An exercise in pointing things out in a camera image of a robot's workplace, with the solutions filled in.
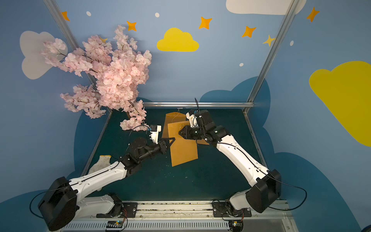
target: yellow star decal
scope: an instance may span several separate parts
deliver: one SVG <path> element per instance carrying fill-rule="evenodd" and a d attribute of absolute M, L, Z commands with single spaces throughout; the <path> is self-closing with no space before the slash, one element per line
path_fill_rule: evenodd
<path fill-rule="evenodd" d="M 69 18 L 67 17 L 67 11 L 62 12 L 63 18 L 67 21 L 69 21 Z"/>
<path fill-rule="evenodd" d="M 201 25 L 199 27 L 199 29 L 201 28 L 206 28 L 207 30 L 209 29 L 209 23 L 212 19 L 204 19 L 203 17 L 201 17 Z"/>
<path fill-rule="evenodd" d="M 249 28 L 249 27 L 246 27 L 246 31 L 245 33 L 242 35 L 242 37 L 245 37 L 245 36 L 248 36 L 251 38 L 251 36 L 253 35 L 253 31 L 256 29 L 256 27 L 254 28 Z"/>
<path fill-rule="evenodd" d="M 136 28 L 135 28 L 135 24 L 137 24 L 137 23 L 130 23 L 129 21 L 126 21 L 126 22 L 127 22 L 128 25 L 129 25 L 128 30 L 134 30 L 134 31 L 137 31 Z"/>
<path fill-rule="evenodd" d="M 272 38 L 270 37 L 270 35 L 268 35 L 268 40 L 265 41 L 264 43 L 267 43 L 267 44 L 270 46 L 270 44 L 272 43 L 272 41 L 275 40 L 275 39 L 276 39 L 276 38 L 273 38 L 273 39 L 272 39 Z"/>
<path fill-rule="evenodd" d="M 102 39 L 101 37 L 99 37 L 99 38 L 101 39 L 101 41 L 102 41 L 103 43 L 106 43 L 107 39 Z"/>
<path fill-rule="evenodd" d="M 314 9 L 314 7 L 313 7 L 312 12 L 311 12 L 311 14 L 307 17 L 307 19 L 310 19 L 311 22 L 313 22 L 314 17 L 316 17 L 316 15 L 317 15 L 318 13 L 319 13 L 319 11 L 316 11 L 316 10 Z"/>

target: yellow cloud decal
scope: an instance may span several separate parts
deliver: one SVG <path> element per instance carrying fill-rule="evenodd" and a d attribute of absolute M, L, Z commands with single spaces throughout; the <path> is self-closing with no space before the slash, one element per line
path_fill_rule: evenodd
<path fill-rule="evenodd" d="M 371 65 L 351 61 L 332 71 L 320 69 L 309 84 L 350 135 L 371 147 Z"/>
<path fill-rule="evenodd" d="M 164 38 L 157 42 L 157 48 L 164 52 L 194 52 L 198 47 L 190 33 L 175 27 L 167 30 Z"/>

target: dark green table surface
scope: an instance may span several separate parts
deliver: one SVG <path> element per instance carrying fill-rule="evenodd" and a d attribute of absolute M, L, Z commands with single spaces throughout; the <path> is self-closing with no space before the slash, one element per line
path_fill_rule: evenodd
<path fill-rule="evenodd" d="M 147 109 L 148 125 L 164 125 L 165 114 L 177 110 Z M 209 109 L 216 125 L 223 125 L 237 142 L 257 161 L 259 155 L 241 110 Z M 90 167 L 99 156 L 123 156 L 128 146 L 130 131 L 123 131 L 120 122 L 127 119 L 125 112 L 114 111 L 103 134 Z M 146 132 L 133 131 L 130 141 L 136 137 L 148 137 Z M 198 159 L 171 166 L 170 150 L 167 155 L 158 154 L 142 163 L 142 169 L 134 175 L 113 182 L 100 192 L 90 196 L 116 193 L 121 200 L 211 200 L 226 199 L 238 191 L 250 188 L 247 180 L 234 164 L 216 148 L 198 147 Z"/>

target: white cloud decal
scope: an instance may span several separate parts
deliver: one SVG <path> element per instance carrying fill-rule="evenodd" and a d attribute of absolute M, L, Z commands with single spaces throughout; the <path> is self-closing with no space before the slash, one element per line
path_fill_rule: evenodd
<path fill-rule="evenodd" d="M 19 39 L 19 45 L 23 55 L 25 56 L 22 62 L 22 70 L 26 77 L 32 80 L 41 77 L 46 73 L 46 71 L 53 67 L 52 65 L 46 64 L 45 58 L 40 55 L 41 50 L 45 49 L 43 44 L 45 41 L 53 42 L 55 41 L 55 38 L 47 32 L 41 32 L 38 34 L 32 31 L 25 31 Z M 67 46 L 66 49 L 61 52 L 67 54 Z"/>
<path fill-rule="evenodd" d="M 226 7 L 235 14 L 285 15 L 291 0 L 227 0 Z M 300 0 L 295 14 L 303 9 L 306 0 Z"/>

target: metal frame bar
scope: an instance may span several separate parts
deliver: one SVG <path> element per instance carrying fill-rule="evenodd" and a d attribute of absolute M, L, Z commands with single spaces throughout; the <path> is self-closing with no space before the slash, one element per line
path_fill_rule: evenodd
<path fill-rule="evenodd" d="M 278 52 L 278 49 L 291 25 L 291 22 L 292 20 L 294 19 L 294 16 L 295 16 L 295 10 L 296 10 L 296 7 L 298 6 L 298 3 L 299 3 L 300 0 L 292 0 L 291 3 L 290 3 L 290 6 L 289 8 L 287 9 L 287 12 L 285 14 L 285 17 L 283 18 L 282 20 L 282 23 L 278 29 L 278 32 L 277 32 L 277 35 L 276 35 L 276 39 L 274 40 L 273 42 L 273 45 L 272 47 L 270 48 L 269 50 L 269 53 L 267 55 L 267 58 L 265 59 L 264 61 L 264 64 L 263 64 L 263 67 L 259 73 L 259 76 L 258 78 L 256 79 L 256 82 L 250 92 L 250 95 L 249 95 L 249 98 L 247 99 L 248 102 L 254 102 L 254 99 L 256 97 L 256 94 L 257 92 L 259 91 L 263 81 L 264 81 L 264 78 L 265 76 L 267 75 L 268 73 L 268 70 Z M 244 108 L 243 109 L 244 112 L 248 112 L 249 111 L 249 108 Z"/>
<path fill-rule="evenodd" d="M 46 7 L 49 9 L 50 14 L 52 15 L 58 27 L 62 31 L 62 34 L 65 36 L 67 43 L 71 46 L 72 50 L 79 48 L 79 43 L 77 42 L 75 36 L 72 34 L 72 31 L 69 28 L 66 20 L 63 18 L 62 13 L 55 0 L 44 0 L 44 3 Z M 90 82 L 95 87 L 96 85 L 95 77 L 90 74 L 86 75 L 88 76 Z"/>
<path fill-rule="evenodd" d="M 253 102 L 199 102 L 198 105 L 202 108 L 218 107 L 218 108 L 250 108 L 254 106 Z M 143 102 L 145 107 L 197 107 L 195 102 Z"/>
<path fill-rule="evenodd" d="M 93 160 L 93 157 L 94 157 L 94 154 L 95 154 L 95 152 L 96 152 L 96 149 L 98 148 L 98 145 L 99 145 L 99 143 L 101 142 L 101 139 L 102 139 L 102 136 L 103 136 L 103 134 L 104 134 L 104 131 L 106 130 L 106 127 L 107 127 L 107 125 L 108 125 L 108 122 L 109 122 L 109 120 L 110 120 L 110 118 L 111 118 L 111 116 L 112 116 L 112 110 L 109 109 L 108 112 L 109 112 L 109 114 L 108 114 L 107 120 L 106 120 L 106 122 L 104 123 L 104 126 L 103 126 L 103 128 L 102 128 L 102 131 L 101 131 L 101 133 L 99 134 L 99 137 L 98 137 L 98 139 L 97 139 L 97 141 L 96 141 L 96 143 L 95 143 L 95 146 L 94 146 L 93 151 L 91 152 L 91 154 L 90 154 L 90 156 L 89 156 L 89 159 L 88 159 L 87 163 L 85 164 L 85 167 L 84 167 L 84 170 L 83 170 L 82 173 L 81 173 L 81 176 L 84 176 L 84 175 L 86 175 L 86 174 L 88 173 L 88 168 L 89 168 L 89 166 L 90 166 L 90 163 L 91 163 L 92 160 Z"/>
<path fill-rule="evenodd" d="M 260 149 L 260 146 L 259 146 L 259 143 L 256 139 L 256 136 L 255 136 L 255 133 L 254 133 L 254 130 L 253 130 L 253 127 L 250 123 L 250 119 L 247 115 L 247 113 L 243 112 L 243 116 L 245 117 L 246 119 L 246 123 L 247 123 L 247 126 L 249 127 L 249 130 L 250 130 L 250 134 L 251 136 L 253 137 L 253 141 L 254 141 L 254 144 L 255 144 L 255 147 L 256 147 L 256 150 L 257 150 L 257 153 L 259 154 L 259 157 L 260 157 L 260 160 L 262 162 L 262 165 L 264 165 L 265 167 L 268 167 L 267 166 L 267 163 L 265 162 L 265 159 L 264 159 L 264 156 L 263 156 L 263 153 L 262 153 L 262 150 Z"/>

